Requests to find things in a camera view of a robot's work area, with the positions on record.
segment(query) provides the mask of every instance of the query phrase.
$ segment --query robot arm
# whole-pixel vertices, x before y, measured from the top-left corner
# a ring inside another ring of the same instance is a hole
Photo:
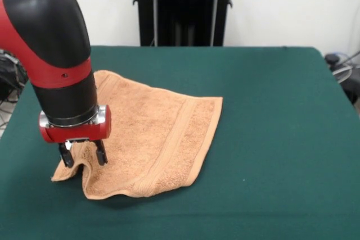
[[[91,47],[76,0],[0,0],[0,48],[12,52],[28,73],[42,108],[40,132],[58,143],[66,166],[73,158],[65,142],[94,141],[101,165],[102,139],[111,130],[108,106],[97,102]]]

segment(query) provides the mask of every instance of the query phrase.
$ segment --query green table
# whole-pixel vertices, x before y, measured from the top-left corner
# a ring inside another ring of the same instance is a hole
[[[51,183],[27,85],[0,141],[0,239],[360,239],[360,123],[313,48],[94,47],[95,70],[223,96],[195,184],[87,200]]]

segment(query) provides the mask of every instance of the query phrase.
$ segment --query white wall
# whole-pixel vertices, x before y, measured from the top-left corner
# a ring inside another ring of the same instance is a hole
[[[132,0],[78,0],[92,44],[139,45]],[[360,49],[360,0],[233,0],[226,46],[315,46]]]

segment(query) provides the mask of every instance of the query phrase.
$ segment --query black equipment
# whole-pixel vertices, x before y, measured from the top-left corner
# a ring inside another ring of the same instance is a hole
[[[141,46],[222,46],[231,0],[134,0]]]

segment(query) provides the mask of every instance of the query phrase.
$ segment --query brown towel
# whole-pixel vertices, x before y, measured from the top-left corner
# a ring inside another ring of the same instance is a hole
[[[93,143],[73,144],[74,167],[59,163],[52,181],[67,180],[84,164],[87,198],[150,197],[191,185],[209,150],[221,97],[190,97],[152,88],[110,71],[95,73],[98,101],[108,104],[112,131],[104,140],[109,163],[97,163]]]

